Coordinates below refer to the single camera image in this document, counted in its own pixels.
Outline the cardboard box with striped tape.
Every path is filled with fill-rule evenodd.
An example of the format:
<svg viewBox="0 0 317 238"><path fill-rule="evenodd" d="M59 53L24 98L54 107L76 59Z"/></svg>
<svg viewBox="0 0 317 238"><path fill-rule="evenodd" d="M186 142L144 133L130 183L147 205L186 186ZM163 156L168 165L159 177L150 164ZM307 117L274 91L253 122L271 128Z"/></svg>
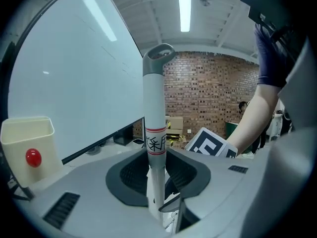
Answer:
<svg viewBox="0 0 317 238"><path fill-rule="evenodd" d="M181 138L183 135L183 130L181 129L167 129L166 137L168 138Z"/></svg>

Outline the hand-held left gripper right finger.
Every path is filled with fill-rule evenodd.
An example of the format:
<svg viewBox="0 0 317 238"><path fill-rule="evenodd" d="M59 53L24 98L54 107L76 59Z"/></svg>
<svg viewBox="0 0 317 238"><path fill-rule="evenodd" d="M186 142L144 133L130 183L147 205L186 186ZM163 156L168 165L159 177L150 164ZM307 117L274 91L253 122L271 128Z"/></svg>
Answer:
<svg viewBox="0 0 317 238"><path fill-rule="evenodd" d="M242 209L250 161L169 149L166 170L180 193L176 231L223 232Z"/></svg>

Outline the dark green round bin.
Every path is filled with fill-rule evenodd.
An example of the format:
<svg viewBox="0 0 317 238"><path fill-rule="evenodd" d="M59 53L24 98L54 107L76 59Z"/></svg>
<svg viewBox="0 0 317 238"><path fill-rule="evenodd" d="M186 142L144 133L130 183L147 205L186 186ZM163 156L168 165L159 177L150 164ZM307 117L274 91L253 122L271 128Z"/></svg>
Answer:
<svg viewBox="0 0 317 238"><path fill-rule="evenodd" d="M233 131L236 129L238 126L238 123L234 122L225 122L225 134L226 134L226 139L229 138L229 136L233 133Z"/></svg>

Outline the flattened cardboard piece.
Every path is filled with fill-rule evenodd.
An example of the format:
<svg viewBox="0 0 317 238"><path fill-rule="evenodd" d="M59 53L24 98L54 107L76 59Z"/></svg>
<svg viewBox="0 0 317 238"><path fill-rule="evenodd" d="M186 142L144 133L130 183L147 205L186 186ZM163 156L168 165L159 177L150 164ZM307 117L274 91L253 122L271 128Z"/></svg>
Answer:
<svg viewBox="0 0 317 238"><path fill-rule="evenodd" d="M167 147L184 149L185 146L187 145L187 140L186 140L186 137L184 135L182 135L180 137L172 137L170 135L170 136L166 137L166 145L167 145Z"/></svg>

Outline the white rounded machine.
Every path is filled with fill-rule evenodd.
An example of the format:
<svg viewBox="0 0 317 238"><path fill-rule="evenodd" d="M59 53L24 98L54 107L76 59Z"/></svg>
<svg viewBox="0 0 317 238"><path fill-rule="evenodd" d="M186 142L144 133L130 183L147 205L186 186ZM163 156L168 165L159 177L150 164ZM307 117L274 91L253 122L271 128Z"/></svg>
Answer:
<svg viewBox="0 0 317 238"><path fill-rule="evenodd" d="M283 111L278 111L273 115L273 119L270 124L269 142L273 139L276 140L280 137L283 121Z"/></svg>

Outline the long ceiling light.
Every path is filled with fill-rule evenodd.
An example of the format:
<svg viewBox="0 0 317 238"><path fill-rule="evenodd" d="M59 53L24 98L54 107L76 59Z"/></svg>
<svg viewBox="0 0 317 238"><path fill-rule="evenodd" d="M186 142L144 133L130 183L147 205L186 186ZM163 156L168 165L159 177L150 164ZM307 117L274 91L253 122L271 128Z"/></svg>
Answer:
<svg viewBox="0 0 317 238"><path fill-rule="evenodd" d="M191 22L191 0L178 0L180 12L180 31L189 32Z"/></svg>

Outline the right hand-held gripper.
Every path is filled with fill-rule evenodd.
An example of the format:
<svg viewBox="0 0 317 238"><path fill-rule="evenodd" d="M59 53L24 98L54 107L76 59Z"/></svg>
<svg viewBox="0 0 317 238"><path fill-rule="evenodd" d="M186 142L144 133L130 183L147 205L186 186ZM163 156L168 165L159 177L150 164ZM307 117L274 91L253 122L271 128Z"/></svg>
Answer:
<svg viewBox="0 0 317 238"><path fill-rule="evenodd" d="M202 127L185 146L185 150L204 155L236 158L237 148L225 139Z"/></svg>

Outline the black cabinet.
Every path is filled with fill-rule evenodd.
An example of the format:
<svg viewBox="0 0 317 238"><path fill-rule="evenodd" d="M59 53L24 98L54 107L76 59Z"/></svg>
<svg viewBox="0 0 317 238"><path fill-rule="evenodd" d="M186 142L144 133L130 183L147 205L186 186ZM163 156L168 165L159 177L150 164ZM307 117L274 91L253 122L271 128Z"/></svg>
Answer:
<svg viewBox="0 0 317 238"><path fill-rule="evenodd" d="M133 140L133 126L126 127L125 129L119 131L113 136L114 143L122 146L126 146Z"/></svg>

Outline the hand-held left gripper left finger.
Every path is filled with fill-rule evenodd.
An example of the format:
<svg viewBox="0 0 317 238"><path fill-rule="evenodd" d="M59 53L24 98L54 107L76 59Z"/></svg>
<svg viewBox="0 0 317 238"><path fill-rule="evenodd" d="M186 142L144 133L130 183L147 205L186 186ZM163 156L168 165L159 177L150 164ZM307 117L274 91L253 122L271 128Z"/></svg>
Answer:
<svg viewBox="0 0 317 238"><path fill-rule="evenodd" d="M30 203L48 236L166 236L149 211L145 149L83 164Z"/></svg>

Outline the whiteboard on black wheeled stand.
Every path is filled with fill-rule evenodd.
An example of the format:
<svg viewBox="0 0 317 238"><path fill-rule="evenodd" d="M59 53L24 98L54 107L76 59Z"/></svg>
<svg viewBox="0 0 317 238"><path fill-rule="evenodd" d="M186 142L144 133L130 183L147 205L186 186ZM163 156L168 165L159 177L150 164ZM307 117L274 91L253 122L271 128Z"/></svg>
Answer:
<svg viewBox="0 0 317 238"><path fill-rule="evenodd" d="M0 119L49 117L63 163L143 117L142 56L112 0L52 0L0 69Z"/></svg>

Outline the large cardboard box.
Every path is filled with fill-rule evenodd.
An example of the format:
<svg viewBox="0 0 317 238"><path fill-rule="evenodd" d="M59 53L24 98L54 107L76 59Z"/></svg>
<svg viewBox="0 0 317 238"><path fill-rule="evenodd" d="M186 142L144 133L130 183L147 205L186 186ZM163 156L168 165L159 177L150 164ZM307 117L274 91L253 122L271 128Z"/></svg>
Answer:
<svg viewBox="0 0 317 238"><path fill-rule="evenodd" d="M165 117L166 121L166 128L167 129L177 129L177 130L182 130L183 129L183 117L171 117L171 116L166 116Z"/></svg>

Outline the person's navy t-shirt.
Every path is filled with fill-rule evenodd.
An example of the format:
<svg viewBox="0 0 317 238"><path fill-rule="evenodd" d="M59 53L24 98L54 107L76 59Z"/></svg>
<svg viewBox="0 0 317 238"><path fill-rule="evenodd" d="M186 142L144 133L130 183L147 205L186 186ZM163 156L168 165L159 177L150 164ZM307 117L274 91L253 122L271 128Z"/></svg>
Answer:
<svg viewBox="0 0 317 238"><path fill-rule="evenodd" d="M255 24L254 35L260 66L258 84L283 88L294 66L294 61L279 43L273 43L270 40L266 28Z"/></svg>

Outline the person's right forearm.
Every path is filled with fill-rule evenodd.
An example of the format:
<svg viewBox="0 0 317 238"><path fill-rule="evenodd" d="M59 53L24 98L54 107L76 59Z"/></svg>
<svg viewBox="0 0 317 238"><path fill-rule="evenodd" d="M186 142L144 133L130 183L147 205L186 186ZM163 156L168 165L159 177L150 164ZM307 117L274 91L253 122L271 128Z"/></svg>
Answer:
<svg viewBox="0 0 317 238"><path fill-rule="evenodd" d="M244 111L242 119L227 142L243 153L260 136L272 118L278 102L280 88L259 84Z"/></svg>

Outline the cream box with red button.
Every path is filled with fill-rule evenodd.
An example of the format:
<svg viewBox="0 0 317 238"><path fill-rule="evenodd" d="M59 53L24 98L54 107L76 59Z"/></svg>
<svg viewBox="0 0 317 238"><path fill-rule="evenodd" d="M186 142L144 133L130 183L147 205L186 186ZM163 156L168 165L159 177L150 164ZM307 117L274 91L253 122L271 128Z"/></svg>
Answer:
<svg viewBox="0 0 317 238"><path fill-rule="evenodd" d="M49 117L6 119L1 125L0 142L8 165L23 188L62 168Z"/></svg>

